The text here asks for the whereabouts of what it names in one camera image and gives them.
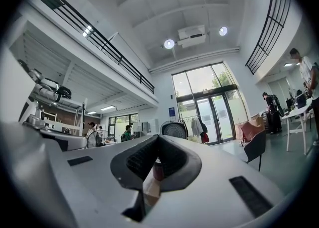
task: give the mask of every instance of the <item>black metal railing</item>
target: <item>black metal railing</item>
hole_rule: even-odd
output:
[[[133,78],[139,81],[152,93],[154,86],[138,71],[137,68],[106,38],[104,37],[86,18],[84,18],[66,0],[41,0],[50,7],[56,14],[69,23],[74,29],[87,38],[92,44],[100,49],[111,60],[121,66]]]
[[[269,56],[283,30],[289,13],[291,0],[270,0],[267,18],[257,45],[248,59],[248,66],[254,75]]]

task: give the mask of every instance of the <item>black pants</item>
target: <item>black pants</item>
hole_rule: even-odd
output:
[[[278,112],[276,111],[273,114],[269,114],[268,116],[268,124],[269,124],[269,131],[276,133],[281,130],[281,120],[279,117]]]
[[[319,98],[313,100],[312,107],[314,109],[317,132],[319,135]]]

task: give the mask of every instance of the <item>tree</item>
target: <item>tree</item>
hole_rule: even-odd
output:
[[[178,103],[178,110],[179,110],[179,112],[184,112],[184,111],[187,111],[187,108],[184,106],[183,103]]]
[[[221,86],[228,86],[228,85],[231,84],[231,83],[229,82],[228,75],[227,75],[227,73],[226,73],[225,71],[223,71],[222,73],[219,74],[218,79],[219,79],[219,82],[220,82]],[[214,78],[214,79],[212,80],[212,83],[213,83],[213,88],[218,88],[218,87],[220,87],[216,78]],[[233,95],[234,95],[234,91],[232,91],[231,93],[228,93],[228,94],[227,94],[228,99],[232,99]]]

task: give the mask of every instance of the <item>black hair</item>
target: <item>black hair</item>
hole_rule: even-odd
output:
[[[299,53],[299,51],[298,51],[297,49],[295,49],[295,48],[292,48],[292,49],[290,50],[290,55],[295,55],[295,54],[297,54],[297,53]]]

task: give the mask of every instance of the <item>brown wall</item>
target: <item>brown wall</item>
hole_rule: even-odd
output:
[[[64,111],[64,110],[60,110],[55,106],[49,106],[45,103],[39,102],[40,106],[43,106],[43,109],[45,112],[50,113],[50,114],[57,114],[56,117],[56,121],[57,122],[61,122],[65,123],[65,124],[70,124],[70,125],[74,125],[74,119],[75,119],[75,113],[71,113],[68,111]],[[100,124],[101,120],[99,118],[95,118],[95,117],[90,117],[90,116],[85,116],[85,125],[84,125],[84,129],[83,129],[83,136],[87,133],[87,131],[89,130],[89,126],[88,123],[93,122],[96,124]]]

